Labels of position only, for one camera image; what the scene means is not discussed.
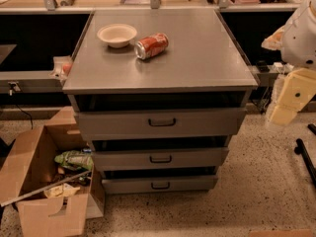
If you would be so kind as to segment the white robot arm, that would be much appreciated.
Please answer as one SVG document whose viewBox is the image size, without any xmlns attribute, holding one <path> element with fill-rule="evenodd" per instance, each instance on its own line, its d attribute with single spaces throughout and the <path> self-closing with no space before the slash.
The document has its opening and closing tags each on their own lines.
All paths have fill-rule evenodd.
<svg viewBox="0 0 316 237">
<path fill-rule="evenodd" d="M 316 95 L 316 0 L 304 0 L 286 23 L 264 39 L 262 48 L 279 50 L 293 69 L 275 80 L 266 125 L 290 124 Z"/>
</svg>

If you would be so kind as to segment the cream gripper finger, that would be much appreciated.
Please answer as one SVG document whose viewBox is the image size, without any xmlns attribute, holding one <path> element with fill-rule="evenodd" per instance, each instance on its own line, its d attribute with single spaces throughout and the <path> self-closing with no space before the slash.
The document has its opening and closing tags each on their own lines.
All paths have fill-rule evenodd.
<svg viewBox="0 0 316 237">
<path fill-rule="evenodd" d="M 297 111 L 275 105 L 270 113 L 269 121 L 275 125 L 285 126 L 290 124 L 297 116 Z"/>
</svg>

